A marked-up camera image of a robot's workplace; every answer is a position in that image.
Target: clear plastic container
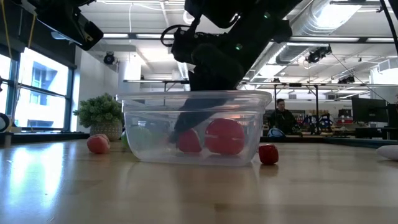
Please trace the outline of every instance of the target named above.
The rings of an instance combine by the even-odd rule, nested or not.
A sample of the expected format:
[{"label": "clear plastic container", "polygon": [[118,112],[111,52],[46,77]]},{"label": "clear plastic container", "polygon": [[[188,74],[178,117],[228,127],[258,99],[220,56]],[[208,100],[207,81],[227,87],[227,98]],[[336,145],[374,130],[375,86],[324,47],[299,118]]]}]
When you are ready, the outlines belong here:
[{"label": "clear plastic container", "polygon": [[185,91],[118,95],[127,139],[141,161],[243,166],[257,152],[263,91]]}]

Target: transparent plastic bin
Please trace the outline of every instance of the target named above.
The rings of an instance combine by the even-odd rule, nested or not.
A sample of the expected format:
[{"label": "transparent plastic bin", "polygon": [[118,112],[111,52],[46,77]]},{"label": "transparent plastic bin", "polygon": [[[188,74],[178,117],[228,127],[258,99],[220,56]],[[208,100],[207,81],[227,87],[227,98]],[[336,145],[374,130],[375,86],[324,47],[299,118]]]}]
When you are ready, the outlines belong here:
[{"label": "transparent plastic bin", "polygon": [[[243,166],[257,152],[262,133],[262,117],[272,97],[263,91],[182,91],[131,93],[116,98],[123,104],[131,151],[141,161]],[[206,133],[209,124],[220,119],[233,120],[241,128],[236,125],[234,130],[229,130],[230,127],[217,127],[221,130],[217,132],[219,134],[210,135],[210,131]],[[197,133],[200,152],[183,152],[177,146],[178,137],[189,129]],[[230,136],[236,129],[243,132],[243,138]],[[237,141],[231,148],[238,147],[240,150],[226,154],[218,152],[214,145],[209,150],[209,138],[216,138],[216,141],[226,139],[230,144],[231,141]]]}]

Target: white object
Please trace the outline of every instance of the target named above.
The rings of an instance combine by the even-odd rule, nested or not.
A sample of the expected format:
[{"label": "white object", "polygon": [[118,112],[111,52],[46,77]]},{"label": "white object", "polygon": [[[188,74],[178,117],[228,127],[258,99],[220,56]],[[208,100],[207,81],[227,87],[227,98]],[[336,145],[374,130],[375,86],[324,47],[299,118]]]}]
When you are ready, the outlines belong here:
[{"label": "white object", "polygon": [[376,153],[387,159],[398,161],[398,145],[381,146]]},{"label": "white object", "polygon": [[[263,91],[189,91],[130,93],[118,95],[116,98],[123,104],[129,145],[135,145],[131,151],[141,161],[243,166],[257,152],[264,108],[272,97],[270,93]],[[201,121],[193,127],[202,146],[202,151],[198,154],[184,154],[176,144],[167,141],[167,136],[172,135],[182,114],[188,116],[185,120],[187,123],[196,119]],[[245,134],[244,148],[238,155],[214,154],[206,148],[205,130],[218,118],[233,119],[242,125]],[[140,131],[132,124],[137,120],[146,123]]]}]

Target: red apple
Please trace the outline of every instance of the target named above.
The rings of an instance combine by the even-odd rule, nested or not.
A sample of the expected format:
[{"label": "red apple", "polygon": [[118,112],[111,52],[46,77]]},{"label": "red apple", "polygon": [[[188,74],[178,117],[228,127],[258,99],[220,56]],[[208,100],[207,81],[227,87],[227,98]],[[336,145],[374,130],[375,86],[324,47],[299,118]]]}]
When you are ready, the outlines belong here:
[{"label": "red apple", "polygon": [[264,165],[274,165],[279,160],[278,149],[273,144],[259,147],[260,161]]},{"label": "red apple", "polygon": [[233,119],[215,119],[206,128],[205,145],[210,152],[237,155],[244,147],[243,127]]},{"label": "red apple", "polygon": [[178,137],[177,147],[186,153],[201,152],[200,141],[198,133],[194,129],[189,129],[181,133]]}]

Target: potted plant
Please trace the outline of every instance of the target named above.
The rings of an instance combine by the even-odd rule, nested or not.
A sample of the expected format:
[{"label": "potted plant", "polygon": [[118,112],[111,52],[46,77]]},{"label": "potted plant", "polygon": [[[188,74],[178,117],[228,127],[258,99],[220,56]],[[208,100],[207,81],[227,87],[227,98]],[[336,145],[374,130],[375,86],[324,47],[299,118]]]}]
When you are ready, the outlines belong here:
[{"label": "potted plant", "polygon": [[116,141],[122,135],[121,104],[107,93],[80,101],[79,109],[73,114],[79,117],[80,125],[90,127],[91,136],[105,134],[110,141]]}]

